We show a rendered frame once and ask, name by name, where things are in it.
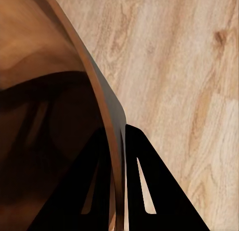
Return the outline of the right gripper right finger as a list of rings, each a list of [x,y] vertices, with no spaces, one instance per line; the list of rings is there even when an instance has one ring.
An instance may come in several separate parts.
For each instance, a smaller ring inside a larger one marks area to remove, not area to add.
[[[210,231],[144,133],[125,125],[129,231]],[[156,214],[144,208],[137,158]]]

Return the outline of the trash can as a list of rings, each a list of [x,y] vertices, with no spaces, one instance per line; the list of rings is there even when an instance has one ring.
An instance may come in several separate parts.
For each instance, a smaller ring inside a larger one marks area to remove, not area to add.
[[[125,125],[120,101],[57,0],[0,0],[0,231],[28,229],[103,126],[109,231],[124,231]],[[91,210],[99,160],[81,214]]]

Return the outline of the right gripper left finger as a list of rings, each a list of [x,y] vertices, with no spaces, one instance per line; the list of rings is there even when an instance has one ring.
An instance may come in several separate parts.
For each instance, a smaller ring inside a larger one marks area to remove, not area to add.
[[[91,210],[81,214],[98,160]],[[103,126],[89,138],[26,231],[109,231],[110,184],[111,155]]]

